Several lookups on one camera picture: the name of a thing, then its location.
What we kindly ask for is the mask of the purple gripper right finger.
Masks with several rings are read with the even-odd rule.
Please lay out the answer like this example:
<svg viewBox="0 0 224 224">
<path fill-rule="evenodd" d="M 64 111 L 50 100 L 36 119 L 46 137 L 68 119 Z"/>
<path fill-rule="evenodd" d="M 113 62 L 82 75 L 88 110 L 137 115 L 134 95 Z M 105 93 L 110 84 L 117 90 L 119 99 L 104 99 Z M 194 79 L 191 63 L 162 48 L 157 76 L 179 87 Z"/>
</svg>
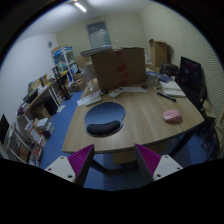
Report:
<svg viewBox="0 0 224 224">
<path fill-rule="evenodd" d="M 145 185 L 182 169 L 169 155 L 159 155 L 142 145 L 136 144 L 134 152 Z"/>
</svg>

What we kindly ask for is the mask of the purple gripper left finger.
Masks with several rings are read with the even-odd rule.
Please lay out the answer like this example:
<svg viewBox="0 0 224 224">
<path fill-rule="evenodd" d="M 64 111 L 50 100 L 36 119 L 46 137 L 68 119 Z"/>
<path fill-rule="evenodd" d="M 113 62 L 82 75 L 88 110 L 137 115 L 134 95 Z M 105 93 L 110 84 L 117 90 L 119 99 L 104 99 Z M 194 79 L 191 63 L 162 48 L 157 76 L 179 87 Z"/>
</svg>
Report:
<svg viewBox="0 0 224 224">
<path fill-rule="evenodd" d="M 94 145 L 84 147 L 68 157 L 59 156 L 46 171 L 83 186 L 95 155 Z"/>
</svg>

